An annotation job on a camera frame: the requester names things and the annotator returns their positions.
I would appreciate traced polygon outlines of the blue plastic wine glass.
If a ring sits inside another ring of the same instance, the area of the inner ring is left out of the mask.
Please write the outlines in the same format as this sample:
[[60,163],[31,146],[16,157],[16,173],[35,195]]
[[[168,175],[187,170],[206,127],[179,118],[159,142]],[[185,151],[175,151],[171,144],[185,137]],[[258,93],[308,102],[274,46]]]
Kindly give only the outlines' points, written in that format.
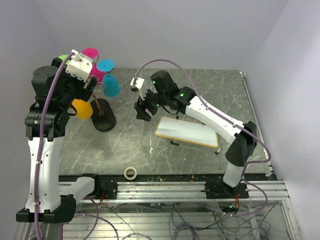
[[120,93],[120,85],[116,77],[111,74],[115,67],[114,61],[103,59],[96,67],[99,70],[98,78],[104,85],[104,95],[110,98],[117,96]]

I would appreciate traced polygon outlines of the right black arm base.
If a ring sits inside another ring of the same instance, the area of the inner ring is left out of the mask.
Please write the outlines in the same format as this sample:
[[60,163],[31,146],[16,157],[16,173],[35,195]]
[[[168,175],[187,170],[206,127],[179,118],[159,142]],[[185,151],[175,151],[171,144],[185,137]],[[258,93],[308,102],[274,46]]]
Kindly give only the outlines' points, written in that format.
[[205,194],[207,199],[235,199],[236,195],[240,199],[248,199],[249,193],[245,183],[239,183],[236,187],[230,187],[224,182],[206,182]]

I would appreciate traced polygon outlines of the white tape roll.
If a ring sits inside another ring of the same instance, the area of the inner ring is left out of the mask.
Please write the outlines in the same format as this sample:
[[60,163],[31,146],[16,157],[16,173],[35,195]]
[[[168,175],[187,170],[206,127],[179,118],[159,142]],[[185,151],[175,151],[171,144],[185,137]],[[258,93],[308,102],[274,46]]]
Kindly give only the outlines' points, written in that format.
[[127,180],[132,181],[137,177],[138,171],[136,168],[130,166],[124,170],[123,175]]

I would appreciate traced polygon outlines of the aluminium rail frame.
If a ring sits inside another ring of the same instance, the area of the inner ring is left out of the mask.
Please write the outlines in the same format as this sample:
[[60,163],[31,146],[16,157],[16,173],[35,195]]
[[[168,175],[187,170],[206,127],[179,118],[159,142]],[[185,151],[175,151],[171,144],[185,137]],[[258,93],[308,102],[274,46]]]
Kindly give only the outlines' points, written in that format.
[[[207,199],[204,181],[197,182],[118,182],[116,199],[96,197],[105,203],[155,203],[155,202],[232,202],[236,198]],[[247,185],[249,198],[241,201],[289,200],[283,181],[254,181]]]

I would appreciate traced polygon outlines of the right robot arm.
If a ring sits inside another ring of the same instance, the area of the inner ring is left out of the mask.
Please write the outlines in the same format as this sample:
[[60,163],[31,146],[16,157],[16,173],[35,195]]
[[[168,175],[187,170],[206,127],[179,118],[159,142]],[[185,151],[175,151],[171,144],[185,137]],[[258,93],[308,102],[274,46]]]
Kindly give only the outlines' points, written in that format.
[[238,192],[245,164],[257,146],[257,140],[253,138],[257,133],[256,124],[230,117],[197,96],[188,86],[179,88],[165,70],[154,73],[150,80],[155,92],[147,87],[143,78],[134,77],[130,82],[131,90],[139,93],[134,104],[136,118],[149,122],[158,108],[169,107],[195,118],[223,137],[230,146],[225,153],[228,164],[220,192],[226,198],[233,197]]

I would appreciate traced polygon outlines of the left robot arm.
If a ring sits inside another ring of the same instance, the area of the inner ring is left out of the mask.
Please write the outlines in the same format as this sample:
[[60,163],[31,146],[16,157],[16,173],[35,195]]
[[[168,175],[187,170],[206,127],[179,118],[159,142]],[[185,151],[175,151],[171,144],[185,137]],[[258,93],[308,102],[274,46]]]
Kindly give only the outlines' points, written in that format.
[[87,101],[92,95],[98,82],[89,77],[92,68],[93,60],[80,53],[65,59],[56,57],[33,72],[35,102],[25,118],[30,185],[27,202],[16,213],[19,223],[68,223],[81,200],[87,196],[96,199],[102,193],[97,174],[81,174],[74,182],[59,181],[69,109],[74,100]]

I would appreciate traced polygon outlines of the green plastic wine glass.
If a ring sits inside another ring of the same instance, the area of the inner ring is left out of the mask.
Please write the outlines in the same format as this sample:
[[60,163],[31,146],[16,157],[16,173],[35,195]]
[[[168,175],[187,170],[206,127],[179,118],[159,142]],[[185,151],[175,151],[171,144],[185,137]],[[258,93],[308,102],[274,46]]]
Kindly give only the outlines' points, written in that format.
[[65,59],[70,60],[71,59],[70,57],[68,57],[67,54],[62,54],[58,58],[61,59],[61,60],[65,60]]

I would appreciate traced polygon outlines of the small whiteboard wooden frame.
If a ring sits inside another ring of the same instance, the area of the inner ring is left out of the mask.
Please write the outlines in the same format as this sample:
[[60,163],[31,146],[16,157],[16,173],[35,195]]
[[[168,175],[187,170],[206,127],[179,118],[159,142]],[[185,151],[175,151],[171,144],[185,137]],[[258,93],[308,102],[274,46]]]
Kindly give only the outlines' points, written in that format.
[[217,133],[210,127],[172,117],[164,116],[160,119],[155,135],[212,148],[218,148],[220,145]]

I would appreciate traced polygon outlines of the black marker pen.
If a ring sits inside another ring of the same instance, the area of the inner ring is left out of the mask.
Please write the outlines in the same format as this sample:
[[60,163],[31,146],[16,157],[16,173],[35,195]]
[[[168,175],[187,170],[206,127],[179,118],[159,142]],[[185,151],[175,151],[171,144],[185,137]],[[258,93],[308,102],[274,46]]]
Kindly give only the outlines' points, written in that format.
[[170,140],[170,144],[175,147],[187,148],[192,150],[199,150],[201,147],[199,144],[196,144],[196,143],[174,140],[174,139]]

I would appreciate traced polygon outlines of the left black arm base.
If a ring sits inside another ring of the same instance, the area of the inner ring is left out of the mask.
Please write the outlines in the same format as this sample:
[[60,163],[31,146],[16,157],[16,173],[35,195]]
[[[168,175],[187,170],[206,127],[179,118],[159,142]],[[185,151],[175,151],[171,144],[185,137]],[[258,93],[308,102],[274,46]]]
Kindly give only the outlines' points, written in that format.
[[93,187],[85,191],[85,197],[104,197],[108,200],[115,200],[117,198],[118,184],[111,178],[96,173],[83,173],[78,175],[76,180],[84,180],[84,178],[93,181]]

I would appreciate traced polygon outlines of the pink plastic wine glass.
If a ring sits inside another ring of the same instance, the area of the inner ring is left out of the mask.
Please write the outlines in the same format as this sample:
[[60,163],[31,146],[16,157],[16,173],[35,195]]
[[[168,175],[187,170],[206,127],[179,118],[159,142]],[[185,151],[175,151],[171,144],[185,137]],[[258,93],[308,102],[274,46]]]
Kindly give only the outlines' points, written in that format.
[[99,60],[99,51],[94,47],[86,48],[82,51],[84,55],[92,59],[92,69],[89,74],[89,79],[96,78],[98,80],[98,86],[101,88],[103,84],[103,77],[106,75],[104,72],[98,70],[97,62]]

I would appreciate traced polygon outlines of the orange plastic wine glass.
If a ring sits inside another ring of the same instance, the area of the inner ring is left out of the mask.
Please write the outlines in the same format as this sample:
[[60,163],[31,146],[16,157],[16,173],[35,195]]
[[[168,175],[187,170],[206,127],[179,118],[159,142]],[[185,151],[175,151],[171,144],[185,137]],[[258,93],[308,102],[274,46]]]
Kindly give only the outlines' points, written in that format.
[[87,101],[81,99],[74,99],[72,101],[72,106],[76,110],[76,117],[81,120],[86,120],[93,115],[93,108],[91,104]]

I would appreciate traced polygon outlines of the clear plastic cup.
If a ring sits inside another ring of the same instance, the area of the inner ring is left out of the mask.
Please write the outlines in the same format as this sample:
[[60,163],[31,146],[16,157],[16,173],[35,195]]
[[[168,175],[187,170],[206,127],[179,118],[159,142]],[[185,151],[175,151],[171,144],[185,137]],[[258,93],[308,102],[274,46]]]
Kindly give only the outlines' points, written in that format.
[[144,125],[144,121],[141,119],[136,119],[136,117],[133,117],[130,123],[131,123],[131,126],[136,129],[141,128]]

